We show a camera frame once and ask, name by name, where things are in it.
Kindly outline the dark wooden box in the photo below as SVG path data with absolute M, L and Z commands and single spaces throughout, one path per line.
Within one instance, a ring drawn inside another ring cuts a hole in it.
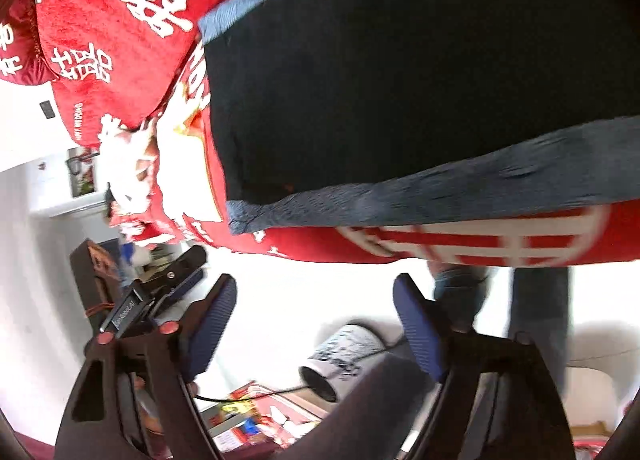
M 117 261 L 99 244 L 85 239 L 70 253 L 76 287 L 92 333 L 98 334 L 120 298 Z

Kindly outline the white ink-painted cylinder vase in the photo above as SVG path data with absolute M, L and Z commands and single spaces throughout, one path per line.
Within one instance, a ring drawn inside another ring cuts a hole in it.
M 387 352 L 380 337 L 351 323 L 316 347 L 298 369 L 308 388 L 330 404 L 341 402 Z

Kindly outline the red blanket white characters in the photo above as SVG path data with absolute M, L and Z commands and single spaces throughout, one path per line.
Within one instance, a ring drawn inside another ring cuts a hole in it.
M 233 233 L 210 121 L 201 18 L 225 0 L 40 0 L 54 97 L 72 138 L 96 147 L 131 240 L 193 239 L 316 263 L 405 257 L 461 265 L 633 261 L 639 195 L 554 212 L 423 225 L 283 227 Z

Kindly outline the black pants blue patterned waistband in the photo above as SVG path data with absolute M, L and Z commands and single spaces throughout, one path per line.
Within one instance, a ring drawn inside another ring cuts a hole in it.
M 233 233 L 639 195 L 639 0 L 225 0 L 201 18 Z

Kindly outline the red satin pillow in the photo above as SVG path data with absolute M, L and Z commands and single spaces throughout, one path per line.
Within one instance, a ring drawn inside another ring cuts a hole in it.
M 36 4 L 37 0 L 14 0 L 1 20 L 3 82 L 39 86 L 58 78 L 41 47 Z

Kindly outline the colourful books stack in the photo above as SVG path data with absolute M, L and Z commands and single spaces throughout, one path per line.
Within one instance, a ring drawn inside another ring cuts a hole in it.
M 201 418 L 218 450 L 226 457 L 254 446 L 288 448 L 328 414 L 324 402 L 307 390 L 277 393 L 256 382 L 211 402 Z

